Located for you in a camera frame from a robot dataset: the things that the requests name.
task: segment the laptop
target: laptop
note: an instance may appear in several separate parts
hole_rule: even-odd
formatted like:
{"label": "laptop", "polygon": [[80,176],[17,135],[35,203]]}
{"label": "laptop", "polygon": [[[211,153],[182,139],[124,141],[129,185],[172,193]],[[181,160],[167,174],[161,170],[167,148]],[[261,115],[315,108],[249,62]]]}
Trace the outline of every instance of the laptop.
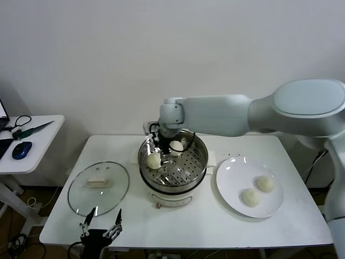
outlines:
{"label": "laptop", "polygon": [[10,118],[7,115],[7,112],[5,110],[4,105],[2,104],[2,101],[0,100],[0,131],[6,127],[6,125],[9,123]]}

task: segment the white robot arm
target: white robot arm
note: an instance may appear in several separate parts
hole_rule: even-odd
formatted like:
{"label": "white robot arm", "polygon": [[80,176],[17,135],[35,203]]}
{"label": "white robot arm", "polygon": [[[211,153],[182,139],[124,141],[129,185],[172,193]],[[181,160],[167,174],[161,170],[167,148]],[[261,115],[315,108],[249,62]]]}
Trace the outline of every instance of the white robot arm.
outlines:
{"label": "white robot arm", "polygon": [[272,95],[167,98],[160,108],[160,134],[179,129],[236,137],[247,132],[295,134],[308,147],[327,149],[335,180],[326,199],[326,218],[339,258],[345,259],[345,84],[330,79],[287,83]]}

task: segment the cable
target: cable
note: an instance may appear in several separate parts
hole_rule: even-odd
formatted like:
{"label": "cable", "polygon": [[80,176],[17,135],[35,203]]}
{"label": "cable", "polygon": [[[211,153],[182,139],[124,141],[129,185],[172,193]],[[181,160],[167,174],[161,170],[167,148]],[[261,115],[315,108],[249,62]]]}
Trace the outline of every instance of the cable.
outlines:
{"label": "cable", "polygon": [[172,150],[172,151],[175,151],[175,152],[185,152],[187,151],[193,144],[193,141],[194,141],[194,138],[195,138],[195,132],[193,133],[193,136],[192,136],[192,139],[190,140],[190,142],[188,143],[187,147],[184,149],[184,150],[176,150],[176,149],[173,149],[170,145],[169,145],[169,148]]}
{"label": "cable", "polygon": [[71,259],[71,249],[76,246],[77,244],[82,244],[82,242],[74,242],[73,244],[71,244],[69,247],[68,247],[68,250],[67,250],[67,258],[68,259]]}
{"label": "cable", "polygon": [[115,255],[123,255],[123,254],[125,254],[125,253],[127,253],[127,252],[112,254],[112,255],[110,255],[110,256],[108,257],[108,259],[116,259]]}
{"label": "cable", "polygon": [[304,181],[305,184],[307,184],[307,182],[308,182],[308,180],[309,180],[309,177],[311,176],[312,171],[313,171],[314,166],[316,165],[316,163],[317,163],[322,157],[324,157],[324,155],[326,155],[327,153],[328,153],[328,151],[319,152],[318,155],[315,157],[315,159],[314,159],[312,165],[311,165],[307,170],[305,170],[305,173],[307,173],[307,172],[309,171],[309,174],[308,174],[306,180]]}
{"label": "cable", "polygon": [[308,248],[306,248],[306,250],[314,259],[318,259]]}
{"label": "cable", "polygon": [[215,253],[217,253],[217,252],[219,252],[219,251],[220,251],[220,250],[217,250],[217,251],[215,251],[215,252],[213,252],[213,253],[210,253],[208,256],[204,257],[204,259],[209,258],[211,255],[214,255]]}
{"label": "cable", "polygon": [[191,253],[189,256],[186,257],[186,259],[190,258],[192,255],[194,255],[195,253],[197,253],[199,250],[195,250],[193,253]]}
{"label": "cable", "polygon": [[45,258],[45,255],[47,254],[47,248],[45,247],[44,244],[42,244],[42,243],[32,243],[32,244],[28,244],[27,245],[27,247],[30,247],[30,246],[41,246],[41,247],[43,247],[44,253],[43,253],[42,259]]}
{"label": "cable", "polygon": [[[13,222],[13,209],[12,207],[9,207],[10,208],[10,211],[11,211],[11,223],[10,223],[10,228],[9,228],[9,232],[8,232],[8,235],[7,235],[7,242],[4,243],[0,249],[2,249],[3,247],[5,247],[9,242],[10,242],[10,235],[11,235],[11,228],[12,228],[12,222]],[[6,250],[5,252],[3,252],[2,254],[0,254],[0,256],[6,254],[8,252],[8,250]]]}
{"label": "cable", "polygon": [[159,125],[158,123],[152,123],[152,124],[150,125],[150,127],[149,127],[149,133],[150,133],[150,134],[153,134],[153,132],[152,132],[152,126],[157,126],[157,127],[159,127],[160,125]]}
{"label": "cable", "polygon": [[[53,194],[53,196],[51,197],[50,201],[46,204],[44,204],[43,206],[40,207],[40,209],[47,207],[54,199],[58,189],[60,188],[60,186],[58,186]],[[28,205],[30,208],[34,209],[35,204],[37,203],[37,199],[35,197],[30,197],[28,198],[28,200],[26,201],[26,205]]]}
{"label": "cable", "polygon": [[7,234],[7,243],[10,242],[11,228],[12,228],[12,223],[13,223],[13,209],[12,209],[12,207],[10,207],[10,211],[11,211],[11,223],[10,223],[9,233]]}
{"label": "cable", "polygon": [[336,254],[333,254],[333,253],[322,253],[320,256],[319,256],[319,259],[322,259],[322,258],[324,258],[326,255],[329,255],[329,256],[335,256],[336,258],[338,258],[337,257],[337,255]]}
{"label": "cable", "polygon": [[[18,124],[18,120],[21,119],[21,118],[24,118],[24,117],[27,117],[29,120],[23,124]],[[31,116],[29,115],[22,115],[22,116],[19,116],[17,119],[16,119],[16,122],[15,122],[15,125],[14,126],[8,126],[8,127],[5,127],[5,128],[2,128],[3,131],[11,131],[12,129],[16,128],[16,127],[22,127],[26,124],[28,124],[30,121],[32,120]]]}

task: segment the glass pot lid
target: glass pot lid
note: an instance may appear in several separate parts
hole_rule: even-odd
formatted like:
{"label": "glass pot lid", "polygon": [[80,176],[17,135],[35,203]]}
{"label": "glass pot lid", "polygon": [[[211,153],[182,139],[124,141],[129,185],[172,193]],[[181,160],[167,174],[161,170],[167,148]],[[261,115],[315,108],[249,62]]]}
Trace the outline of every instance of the glass pot lid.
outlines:
{"label": "glass pot lid", "polygon": [[95,163],[74,178],[68,190],[68,204],[81,216],[95,207],[94,216],[99,216],[115,208],[128,187],[129,175],[124,166],[116,162]]}

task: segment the blue computer mouse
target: blue computer mouse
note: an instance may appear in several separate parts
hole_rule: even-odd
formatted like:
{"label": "blue computer mouse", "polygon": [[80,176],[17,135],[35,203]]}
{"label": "blue computer mouse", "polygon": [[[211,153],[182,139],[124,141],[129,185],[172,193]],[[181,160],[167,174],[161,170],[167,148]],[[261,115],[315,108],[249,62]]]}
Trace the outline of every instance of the blue computer mouse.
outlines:
{"label": "blue computer mouse", "polygon": [[26,157],[31,147],[32,147],[32,142],[29,142],[29,141],[25,141],[18,144],[13,149],[12,157],[17,160],[23,159],[24,157]]}

